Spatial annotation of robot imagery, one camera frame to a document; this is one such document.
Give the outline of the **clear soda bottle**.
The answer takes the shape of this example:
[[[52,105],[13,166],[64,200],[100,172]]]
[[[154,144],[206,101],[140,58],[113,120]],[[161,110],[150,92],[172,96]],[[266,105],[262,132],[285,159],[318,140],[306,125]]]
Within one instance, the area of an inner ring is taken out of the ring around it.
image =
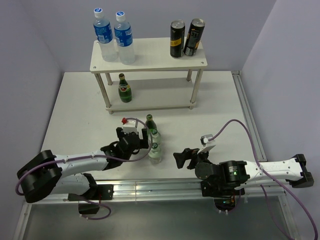
[[[152,128],[150,132],[151,132],[151,136],[152,136],[152,142],[156,143],[158,146],[160,146],[162,143],[162,137],[161,137],[161,134],[159,133],[159,131],[155,128]]]
[[[154,142],[148,153],[149,160],[151,164],[156,165],[161,162],[162,150],[158,143]]]

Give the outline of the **green glass bottle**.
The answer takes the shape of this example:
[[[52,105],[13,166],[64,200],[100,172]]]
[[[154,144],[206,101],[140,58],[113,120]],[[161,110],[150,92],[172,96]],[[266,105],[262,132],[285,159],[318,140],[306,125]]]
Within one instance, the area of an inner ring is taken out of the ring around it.
[[[151,114],[148,114],[146,116],[146,121],[145,121],[145,125],[148,128],[147,134],[149,135],[153,129],[157,129],[157,125],[153,120],[153,116]]]
[[[119,84],[118,84],[118,94],[120,100],[123,103],[129,103],[132,100],[132,90],[129,83],[126,81],[125,75],[120,73],[119,77]]]

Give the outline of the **clear soda bottle front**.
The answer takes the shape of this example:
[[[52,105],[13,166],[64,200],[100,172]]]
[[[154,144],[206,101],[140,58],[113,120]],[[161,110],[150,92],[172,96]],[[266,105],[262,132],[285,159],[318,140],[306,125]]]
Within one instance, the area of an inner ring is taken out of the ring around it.
[[[162,150],[158,143],[154,142],[148,153],[149,160],[151,164],[156,165],[161,162]]]

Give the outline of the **green glass bottle front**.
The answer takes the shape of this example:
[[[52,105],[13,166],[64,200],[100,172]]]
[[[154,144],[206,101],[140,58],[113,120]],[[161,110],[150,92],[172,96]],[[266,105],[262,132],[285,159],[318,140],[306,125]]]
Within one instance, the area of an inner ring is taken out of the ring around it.
[[[125,75],[120,73],[119,77],[119,84],[118,84],[118,94],[120,100],[123,103],[129,103],[132,100],[132,90],[129,83],[126,81]]]

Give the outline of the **small blue label water bottle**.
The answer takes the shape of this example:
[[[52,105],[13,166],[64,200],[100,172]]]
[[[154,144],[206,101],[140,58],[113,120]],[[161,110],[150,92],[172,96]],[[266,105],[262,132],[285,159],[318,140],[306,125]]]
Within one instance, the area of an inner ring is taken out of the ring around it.
[[[131,25],[127,21],[124,11],[116,12],[115,18],[114,34],[120,61],[124,65],[133,64],[135,62],[135,52]]]

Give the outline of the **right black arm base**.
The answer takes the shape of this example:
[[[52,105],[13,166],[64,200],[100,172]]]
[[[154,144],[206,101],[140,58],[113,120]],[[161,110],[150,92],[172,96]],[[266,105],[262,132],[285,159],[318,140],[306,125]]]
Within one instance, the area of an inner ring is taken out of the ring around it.
[[[206,181],[201,181],[200,186],[202,196],[213,198],[215,207],[221,211],[233,210],[237,205],[237,200],[245,195],[244,189],[235,190],[229,186],[219,187]]]

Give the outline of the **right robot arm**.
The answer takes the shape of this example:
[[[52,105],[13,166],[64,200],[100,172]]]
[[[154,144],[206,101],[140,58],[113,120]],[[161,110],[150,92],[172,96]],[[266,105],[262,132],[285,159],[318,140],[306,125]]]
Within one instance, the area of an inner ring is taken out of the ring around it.
[[[186,148],[183,152],[173,153],[178,169],[187,160],[187,169],[194,170],[201,180],[204,197],[221,197],[243,194],[244,189],[256,186],[290,185],[292,188],[309,188],[314,178],[307,170],[303,154],[288,160],[256,163],[244,160],[229,160],[214,164],[209,160],[211,147]]]

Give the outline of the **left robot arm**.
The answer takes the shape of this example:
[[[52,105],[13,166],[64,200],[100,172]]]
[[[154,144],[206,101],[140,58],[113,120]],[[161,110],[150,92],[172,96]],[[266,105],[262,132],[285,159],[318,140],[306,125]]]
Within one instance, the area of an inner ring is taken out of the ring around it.
[[[91,171],[107,171],[131,162],[141,149],[151,149],[151,131],[143,128],[128,132],[116,129],[118,140],[99,150],[76,155],[56,155],[44,150],[18,172],[15,192],[27,203],[36,203],[49,195],[68,194],[74,200],[96,200],[101,188]]]

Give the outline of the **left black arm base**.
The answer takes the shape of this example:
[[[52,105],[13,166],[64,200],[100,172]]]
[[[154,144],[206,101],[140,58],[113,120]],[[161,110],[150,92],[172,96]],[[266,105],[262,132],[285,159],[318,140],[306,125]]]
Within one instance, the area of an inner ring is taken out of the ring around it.
[[[69,202],[83,202],[78,203],[78,212],[81,217],[88,220],[102,220],[111,215],[111,208],[103,203],[103,201],[112,200],[113,193],[113,184],[98,184],[96,188],[90,189],[82,195],[69,193],[67,200]],[[101,217],[93,217],[93,215],[96,215],[102,208],[107,209],[107,214]]]

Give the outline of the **white two-tier shelf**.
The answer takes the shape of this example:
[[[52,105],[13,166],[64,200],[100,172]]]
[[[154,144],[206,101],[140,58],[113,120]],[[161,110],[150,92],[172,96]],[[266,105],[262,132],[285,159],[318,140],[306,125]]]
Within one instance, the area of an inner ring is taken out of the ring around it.
[[[195,56],[170,56],[170,39],[136,38],[133,42],[135,62],[104,61],[98,41],[92,48],[90,72],[96,78],[105,109],[115,112],[188,108],[196,99],[207,59],[202,44]],[[133,89],[133,100],[123,103],[118,95],[118,75],[125,74]]]

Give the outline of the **black can yellow label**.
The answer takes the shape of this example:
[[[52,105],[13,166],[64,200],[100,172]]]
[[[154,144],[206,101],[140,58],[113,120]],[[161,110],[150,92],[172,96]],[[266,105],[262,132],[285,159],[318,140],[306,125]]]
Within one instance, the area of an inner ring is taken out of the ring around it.
[[[170,25],[170,55],[180,58],[183,55],[185,40],[185,22],[181,19],[174,20]]]

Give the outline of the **black can gold top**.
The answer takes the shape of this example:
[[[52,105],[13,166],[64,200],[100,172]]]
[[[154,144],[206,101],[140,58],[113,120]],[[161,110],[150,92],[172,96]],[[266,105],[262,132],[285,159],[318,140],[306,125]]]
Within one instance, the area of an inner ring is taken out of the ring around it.
[[[184,45],[184,54],[186,56],[193,57],[197,53],[204,28],[205,21],[203,19],[194,18],[191,21]]]

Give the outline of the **aluminium front rail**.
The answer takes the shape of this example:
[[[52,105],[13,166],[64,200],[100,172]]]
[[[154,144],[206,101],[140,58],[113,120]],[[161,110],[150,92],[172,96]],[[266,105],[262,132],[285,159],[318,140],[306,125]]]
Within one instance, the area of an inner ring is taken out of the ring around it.
[[[203,199],[200,180],[184,179],[152,179],[152,180],[97,180],[98,185],[113,185],[112,199],[102,202],[144,202],[144,201],[178,201]],[[268,197],[285,196],[280,186],[265,186]],[[260,186],[246,188],[241,200],[253,197],[264,197]],[[68,194],[54,194],[32,204],[67,204]]]

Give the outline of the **aluminium side rail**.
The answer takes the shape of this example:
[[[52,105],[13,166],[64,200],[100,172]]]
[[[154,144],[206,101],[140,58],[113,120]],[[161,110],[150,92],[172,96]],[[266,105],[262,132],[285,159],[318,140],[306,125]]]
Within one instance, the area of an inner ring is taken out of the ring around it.
[[[248,131],[252,137],[253,145],[255,147],[258,160],[262,162],[267,162],[267,157],[263,148],[263,144],[255,123],[255,119],[251,110],[249,100],[247,98],[245,88],[241,79],[241,72],[239,70],[231,71],[231,75],[235,84],[235,88],[239,97],[240,105],[242,108],[242,113],[245,119],[245,124]]]

